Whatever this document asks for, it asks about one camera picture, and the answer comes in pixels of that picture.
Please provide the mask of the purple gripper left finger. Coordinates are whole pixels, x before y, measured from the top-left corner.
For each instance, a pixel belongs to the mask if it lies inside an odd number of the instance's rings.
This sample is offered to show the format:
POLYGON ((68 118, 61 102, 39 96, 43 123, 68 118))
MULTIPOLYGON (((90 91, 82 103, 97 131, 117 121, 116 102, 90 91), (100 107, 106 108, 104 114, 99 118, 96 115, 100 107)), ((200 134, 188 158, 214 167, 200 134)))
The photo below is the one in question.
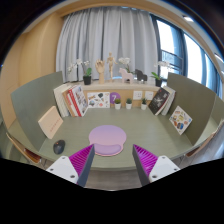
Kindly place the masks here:
POLYGON ((94 145, 87 146, 70 157, 61 156, 47 171, 84 187, 88 179, 94 155, 94 145))

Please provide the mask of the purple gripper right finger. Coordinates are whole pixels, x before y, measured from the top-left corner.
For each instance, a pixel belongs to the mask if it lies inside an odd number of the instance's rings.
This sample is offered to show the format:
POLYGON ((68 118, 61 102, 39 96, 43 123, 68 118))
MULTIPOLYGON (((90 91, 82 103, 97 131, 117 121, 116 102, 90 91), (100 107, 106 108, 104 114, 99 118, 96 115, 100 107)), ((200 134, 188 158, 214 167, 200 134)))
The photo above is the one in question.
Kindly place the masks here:
POLYGON ((167 156, 156 156, 136 144, 133 145, 132 154, 142 186, 180 170, 167 156))

